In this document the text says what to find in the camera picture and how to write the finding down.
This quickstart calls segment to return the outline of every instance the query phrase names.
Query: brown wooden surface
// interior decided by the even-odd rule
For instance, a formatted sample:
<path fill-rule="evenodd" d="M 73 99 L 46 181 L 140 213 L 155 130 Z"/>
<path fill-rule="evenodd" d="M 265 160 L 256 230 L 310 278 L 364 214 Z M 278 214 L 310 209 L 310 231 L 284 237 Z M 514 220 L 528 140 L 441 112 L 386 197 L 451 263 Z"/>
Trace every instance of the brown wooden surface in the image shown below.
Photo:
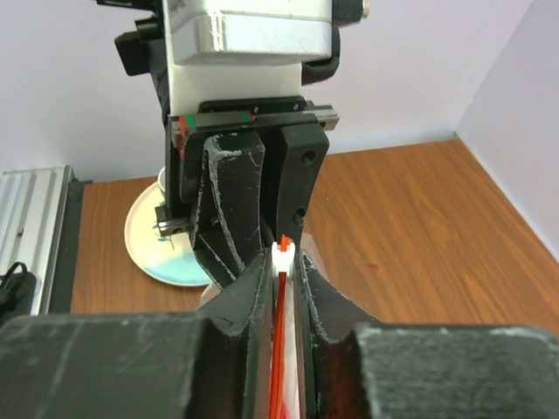
<path fill-rule="evenodd" d="M 126 253 L 153 181 L 86 188 L 74 313 L 192 310 Z M 389 322 L 529 323 L 559 334 L 559 265 L 460 141 L 327 158 L 307 217 L 330 281 Z"/>
<path fill-rule="evenodd" d="M 382 320 L 559 335 L 559 265 L 461 141 L 328 157 L 307 231 L 330 281 Z"/>

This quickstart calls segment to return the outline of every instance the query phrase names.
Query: white plate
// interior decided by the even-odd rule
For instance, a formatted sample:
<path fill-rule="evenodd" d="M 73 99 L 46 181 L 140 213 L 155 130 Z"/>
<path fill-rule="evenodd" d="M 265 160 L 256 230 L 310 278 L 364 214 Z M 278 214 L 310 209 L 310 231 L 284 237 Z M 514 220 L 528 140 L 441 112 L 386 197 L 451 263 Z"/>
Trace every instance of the white plate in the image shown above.
<path fill-rule="evenodd" d="M 155 207 L 162 203 L 157 182 L 144 190 L 130 208 L 124 226 L 128 255 L 150 277 L 177 286 L 206 286 L 210 278 L 200 267 L 186 233 L 161 237 Z"/>

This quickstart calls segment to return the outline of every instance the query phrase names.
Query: screw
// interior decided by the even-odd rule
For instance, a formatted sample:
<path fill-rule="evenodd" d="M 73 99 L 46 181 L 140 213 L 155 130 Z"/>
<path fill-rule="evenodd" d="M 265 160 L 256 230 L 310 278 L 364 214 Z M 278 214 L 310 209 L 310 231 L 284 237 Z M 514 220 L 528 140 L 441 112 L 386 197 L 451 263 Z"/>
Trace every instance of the screw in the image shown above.
<path fill-rule="evenodd" d="M 365 0 L 363 0 L 363 14 L 362 14 L 362 18 L 366 19 L 367 17 L 369 17 L 370 14 L 370 4 L 368 4 Z"/>

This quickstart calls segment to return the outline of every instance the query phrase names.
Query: hole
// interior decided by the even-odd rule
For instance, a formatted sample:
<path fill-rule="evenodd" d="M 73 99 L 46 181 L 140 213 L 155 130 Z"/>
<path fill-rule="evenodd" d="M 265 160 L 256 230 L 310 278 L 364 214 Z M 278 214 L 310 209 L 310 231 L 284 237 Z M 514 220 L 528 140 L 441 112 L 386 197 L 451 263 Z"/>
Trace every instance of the hole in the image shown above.
<path fill-rule="evenodd" d="M 305 215 L 307 214 L 307 212 L 303 209 L 303 208 L 299 208 L 295 211 L 295 214 L 293 214 L 293 224 L 302 227 L 303 224 L 305 223 Z"/>
<path fill-rule="evenodd" d="M 300 160 L 305 166 L 310 166 L 316 160 L 316 153 L 313 150 L 307 151 Z"/>

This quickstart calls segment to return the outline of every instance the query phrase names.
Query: white wall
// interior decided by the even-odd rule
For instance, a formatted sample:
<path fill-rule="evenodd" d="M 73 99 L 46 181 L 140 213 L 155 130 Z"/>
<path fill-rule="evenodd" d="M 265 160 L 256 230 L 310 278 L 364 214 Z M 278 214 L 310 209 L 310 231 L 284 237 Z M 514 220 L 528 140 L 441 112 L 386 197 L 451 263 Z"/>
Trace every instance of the white wall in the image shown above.
<path fill-rule="evenodd" d="M 452 135 L 532 0 L 372 0 L 342 68 L 306 89 L 342 116 L 332 150 Z M 17 0 L 0 15 L 0 171 L 72 164 L 81 178 L 153 175 L 160 110 L 113 39 L 144 16 L 91 0 Z"/>
<path fill-rule="evenodd" d="M 559 2 L 535 0 L 459 124 L 559 260 Z"/>

